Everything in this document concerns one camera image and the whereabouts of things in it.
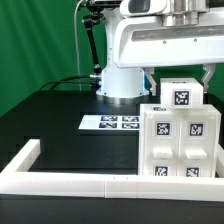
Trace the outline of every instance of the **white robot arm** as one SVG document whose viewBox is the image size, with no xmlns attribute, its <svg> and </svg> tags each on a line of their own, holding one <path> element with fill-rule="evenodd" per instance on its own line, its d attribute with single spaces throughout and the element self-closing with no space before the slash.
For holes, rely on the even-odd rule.
<svg viewBox="0 0 224 224">
<path fill-rule="evenodd" d="M 134 11 L 133 2 L 137 0 L 120 5 L 125 19 L 115 34 L 116 65 L 152 68 L 203 64 L 206 93 L 215 63 L 224 62 L 224 3 L 216 7 L 220 1 L 210 1 L 213 8 L 209 8 L 206 0 L 166 0 L 160 1 L 160 10 L 155 12 L 154 1 L 142 0 L 142 5 L 152 7 L 151 15 L 144 7 Z"/>
</svg>

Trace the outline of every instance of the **stack of white cubes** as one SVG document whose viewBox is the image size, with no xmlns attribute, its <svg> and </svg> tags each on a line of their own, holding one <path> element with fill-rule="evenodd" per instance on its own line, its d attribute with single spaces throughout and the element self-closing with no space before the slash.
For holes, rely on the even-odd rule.
<svg viewBox="0 0 224 224">
<path fill-rule="evenodd" d="M 221 114 L 195 79 L 161 79 L 161 104 L 140 111 L 140 175 L 215 176 Z"/>
</svg>

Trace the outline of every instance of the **black table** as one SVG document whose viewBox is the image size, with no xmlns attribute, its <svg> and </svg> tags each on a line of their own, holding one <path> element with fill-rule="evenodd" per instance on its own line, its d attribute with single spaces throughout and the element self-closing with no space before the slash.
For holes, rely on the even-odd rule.
<svg viewBox="0 0 224 224">
<path fill-rule="evenodd" d="M 149 97 L 148 103 L 158 103 Z M 223 104 L 208 96 L 220 111 Z M 41 140 L 32 171 L 137 174 L 138 131 L 78 130 L 84 115 L 139 115 L 139 105 L 99 102 L 91 92 L 36 92 L 0 119 L 0 169 L 31 138 Z M 223 128 L 221 127 L 220 143 Z M 0 223 L 222 223 L 224 203 L 0 196 Z"/>
</svg>

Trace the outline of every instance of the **green backdrop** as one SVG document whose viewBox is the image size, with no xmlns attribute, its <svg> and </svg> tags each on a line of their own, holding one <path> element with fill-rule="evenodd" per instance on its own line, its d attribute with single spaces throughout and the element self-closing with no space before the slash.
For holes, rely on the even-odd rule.
<svg viewBox="0 0 224 224">
<path fill-rule="evenodd" d="M 43 84 L 77 75 L 74 20 L 76 0 L 0 0 L 0 116 Z M 92 72 L 86 31 L 78 14 L 81 74 Z M 105 65 L 103 25 L 94 28 L 99 60 Z M 224 100 L 224 65 L 217 66 L 211 93 Z M 155 77 L 201 79 L 202 66 L 158 68 Z"/>
</svg>

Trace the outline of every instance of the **black cable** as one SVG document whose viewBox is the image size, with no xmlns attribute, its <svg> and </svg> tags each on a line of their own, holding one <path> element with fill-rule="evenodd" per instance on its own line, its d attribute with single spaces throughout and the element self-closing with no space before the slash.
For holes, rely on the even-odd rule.
<svg viewBox="0 0 224 224">
<path fill-rule="evenodd" d="M 86 85 L 95 84 L 95 82 L 56 81 L 56 82 L 49 82 L 49 83 L 44 84 L 44 85 L 39 89 L 39 91 L 42 91 L 46 86 L 49 86 L 49 85 L 52 85 L 52 84 L 54 84 L 54 85 L 57 84 L 57 86 L 58 86 L 58 85 L 60 85 L 60 84 L 62 84 L 62 83 L 67 83 L 67 84 L 77 84 L 77 85 L 79 85 L 79 84 L 86 84 Z"/>
<path fill-rule="evenodd" d="M 84 76 L 71 76 L 71 77 L 62 79 L 59 82 L 70 81 L 70 80 L 74 80 L 74 79 L 87 79 L 87 78 L 89 78 L 89 75 L 84 75 Z M 50 88 L 50 90 L 54 90 L 58 85 L 60 85 L 60 83 L 55 82 L 55 84 Z"/>
</svg>

